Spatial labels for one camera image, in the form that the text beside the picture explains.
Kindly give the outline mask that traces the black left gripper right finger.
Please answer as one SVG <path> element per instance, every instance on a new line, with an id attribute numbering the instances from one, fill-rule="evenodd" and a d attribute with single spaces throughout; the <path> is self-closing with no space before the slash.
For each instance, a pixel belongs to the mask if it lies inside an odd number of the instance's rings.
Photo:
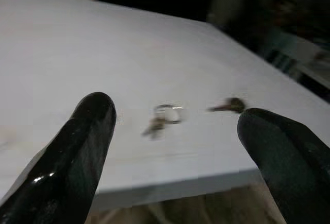
<path id="1" fill-rule="evenodd" d="M 307 126 L 258 108 L 239 117 L 238 137 L 286 223 L 329 223 L 329 147 Z"/>

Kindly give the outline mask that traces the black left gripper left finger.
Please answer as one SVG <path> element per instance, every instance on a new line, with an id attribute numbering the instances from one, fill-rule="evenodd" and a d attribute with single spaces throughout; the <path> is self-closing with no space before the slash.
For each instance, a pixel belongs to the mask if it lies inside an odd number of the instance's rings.
<path id="1" fill-rule="evenodd" d="M 1 199 L 1 223 L 84 223 L 116 120 L 108 95 L 84 97 Z"/>

